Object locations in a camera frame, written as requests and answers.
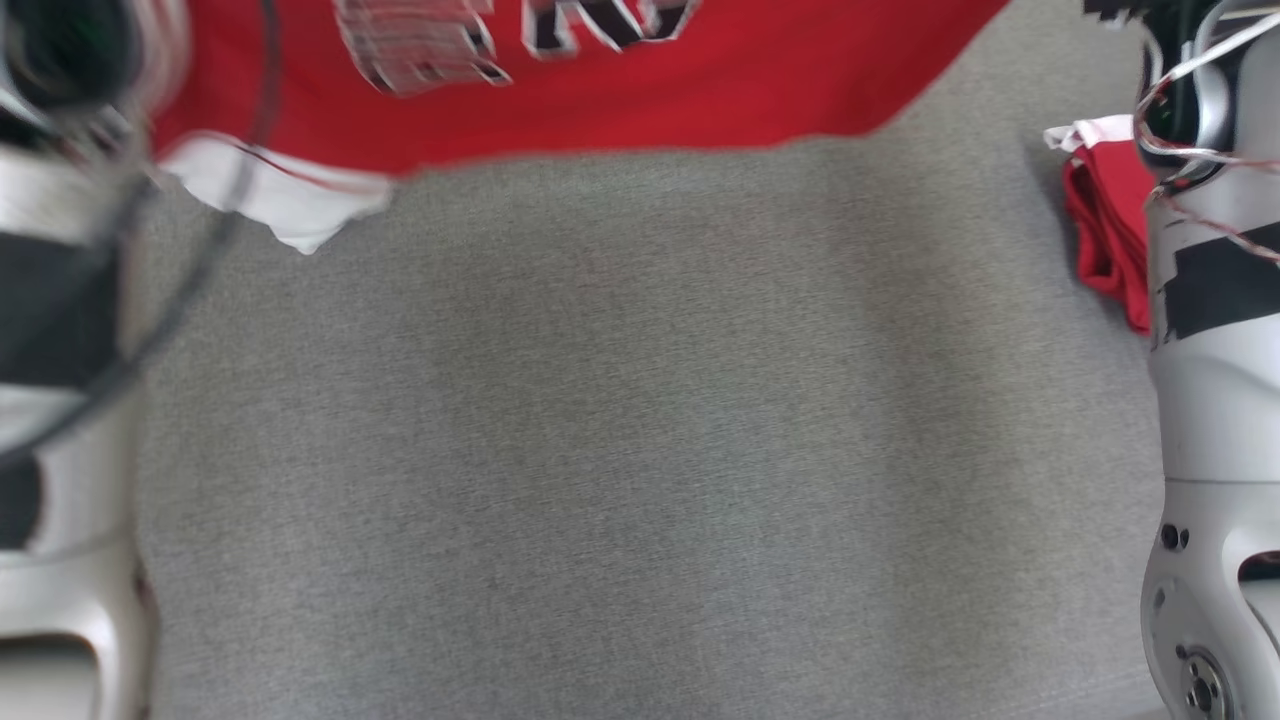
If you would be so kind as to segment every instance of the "red t-shirt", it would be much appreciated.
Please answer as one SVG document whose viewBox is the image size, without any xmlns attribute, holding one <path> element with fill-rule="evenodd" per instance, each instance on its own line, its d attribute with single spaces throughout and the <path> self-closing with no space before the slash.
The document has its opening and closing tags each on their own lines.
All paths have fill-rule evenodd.
<svg viewBox="0 0 1280 720">
<path fill-rule="evenodd" d="M 876 129 L 1006 0 L 276 0 L 269 146 L 407 174 L 530 152 L 769 145 Z M 255 0 L 191 0 L 195 58 L 157 118 L 244 137 Z"/>
</svg>

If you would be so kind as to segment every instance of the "black cable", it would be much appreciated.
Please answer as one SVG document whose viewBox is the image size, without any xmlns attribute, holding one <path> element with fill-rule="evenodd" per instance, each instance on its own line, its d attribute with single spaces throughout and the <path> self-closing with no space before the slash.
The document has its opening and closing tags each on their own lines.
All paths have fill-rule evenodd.
<svg viewBox="0 0 1280 720">
<path fill-rule="evenodd" d="M 261 97 L 259 99 L 257 113 L 248 137 L 252 150 L 264 147 L 270 138 L 279 111 L 280 85 L 283 81 L 280 18 L 276 12 L 275 0 L 259 1 L 262 10 L 265 58 L 262 63 Z M 191 270 L 183 278 L 178 290 L 174 291 L 155 327 L 138 343 L 133 356 L 115 360 L 115 363 L 88 384 L 82 401 L 50 423 L 45 429 L 23 441 L 20 445 L 0 452 L 0 473 L 15 462 L 26 460 L 40 446 L 58 438 L 118 397 L 138 378 L 142 366 L 163 351 L 173 340 L 186 320 L 187 311 L 205 291 L 218 264 L 230 250 L 232 245 L 234 245 L 234 232 L 239 223 L 237 209 L 248 195 L 250 184 L 253 179 L 255 156 L 256 152 L 244 154 L 239 173 L 228 193 L 229 201 L 224 204 L 228 210 L 218 218 L 218 222 L 202 243 L 200 255 L 192 261 Z"/>
</svg>

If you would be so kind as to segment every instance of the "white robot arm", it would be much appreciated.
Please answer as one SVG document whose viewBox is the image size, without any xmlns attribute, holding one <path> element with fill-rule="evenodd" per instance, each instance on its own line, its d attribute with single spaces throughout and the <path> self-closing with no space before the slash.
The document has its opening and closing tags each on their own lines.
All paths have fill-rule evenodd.
<svg viewBox="0 0 1280 720">
<path fill-rule="evenodd" d="M 1149 31 L 1137 135 L 1165 178 L 1148 204 L 1166 486 L 1147 661 L 1175 720 L 1280 717 L 1280 8 L 1129 5 Z"/>
<path fill-rule="evenodd" d="M 183 78 L 186 12 L 0 1 L 0 720 L 148 715 L 138 400 L 83 409 L 145 340 L 120 290 L 148 187 L 145 119 Z M 50 437 L 73 411 L 83 421 Z"/>
</svg>

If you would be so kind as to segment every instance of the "gray upholstery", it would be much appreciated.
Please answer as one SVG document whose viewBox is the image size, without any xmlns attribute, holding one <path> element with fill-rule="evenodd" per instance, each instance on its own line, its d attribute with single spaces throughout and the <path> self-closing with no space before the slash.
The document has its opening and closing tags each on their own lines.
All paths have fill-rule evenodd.
<svg viewBox="0 0 1280 720">
<path fill-rule="evenodd" d="M 156 717 L 1147 717 L 1144 343 L 1038 140 L 1137 68 L 1019 0 L 872 138 L 250 229 L 148 379 Z"/>
</svg>

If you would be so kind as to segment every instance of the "red and white wire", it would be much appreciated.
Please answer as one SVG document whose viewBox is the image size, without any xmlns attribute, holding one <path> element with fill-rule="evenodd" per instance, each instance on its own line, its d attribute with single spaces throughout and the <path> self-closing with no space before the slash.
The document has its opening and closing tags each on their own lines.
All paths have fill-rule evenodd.
<svg viewBox="0 0 1280 720">
<path fill-rule="evenodd" d="M 1151 126 L 1147 124 L 1148 110 L 1151 110 L 1152 105 L 1164 100 L 1165 91 L 1169 88 L 1170 85 L 1192 74 L 1193 72 L 1196 72 L 1196 69 L 1202 68 L 1220 58 L 1224 58 L 1228 54 L 1239 50 L 1240 47 L 1244 47 L 1247 44 L 1257 40 L 1258 37 L 1262 37 L 1267 32 L 1271 32 L 1272 29 L 1276 28 L 1280 28 L 1280 13 L 1271 13 L 1267 17 L 1262 18 L 1261 20 L 1253 23 L 1252 26 L 1224 40 L 1222 42 L 1219 42 L 1213 47 L 1210 47 L 1208 50 L 1196 55 L 1194 58 L 1189 58 L 1185 61 L 1174 65 L 1169 72 L 1164 73 L 1160 77 L 1160 79 L 1157 79 L 1151 85 L 1151 87 L 1143 95 L 1142 100 L 1138 102 L 1138 108 L 1134 110 L 1134 137 L 1137 137 L 1138 145 L 1140 145 L 1143 150 L 1151 154 L 1171 156 L 1171 158 L 1183 158 L 1185 160 L 1192 161 L 1192 164 L 1188 165 L 1188 168 L 1185 168 L 1181 173 L 1169 178 L 1167 181 L 1165 181 L 1165 183 L 1157 187 L 1151 193 L 1149 199 L 1151 202 L 1158 202 L 1164 205 L 1171 213 L 1174 213 L 1175 215 L 1189 223 L 1194 223 L 1222 233 L 1228 240 L 1230 240 L 1231 242 L 1234 242 L 1236 246 L 1239 246 L 1242 250 L 1244 250 L 1251 255 L 1261 258 L 1268 263 L 1280 264 L 1280 252 L 1253 242 L 1252 240 L 1245 237 L 1243 232 L 1225 223 L 1212 220 L 1210 218 L 1201 215 L 1199 213 L 1196 213 L 1194 210 L 1188 209 L 1181 202 L 1178 202 L 1172 192 L 1179 187 L 1180 182 L 1187 179 L 1187 174 L 1189 174 L 1189 172 L 1192 172 L 1193 169 L 1193 165 L 1197 164 L 1211 163 L 1220 165 L 1231 165 L 1238 168 L 1252 168 L 1254 170 L 1261 170 L 1261 172 L 1280 173 L 1280 160 L 1249 159 L 1235 155 L 1233 152 L 1213 150 L 1211 147 L 1197 147 L 1194 145 L 1171 142 L 1157 137 L 1151 131 Z M 1161 67 L 1164 64 L 1164 58 L 1160 55 L 1160 47 L 1155 42 L 1155 38 L 1151 37 L 1149 31 L 1147 33 L 1146 40 L 1148 45 L 1148 51 L 1152 53 L 1152 65 L 1155 68 L 1155 72 L 1160 72 L 1164 69 Z"/>
</svg>

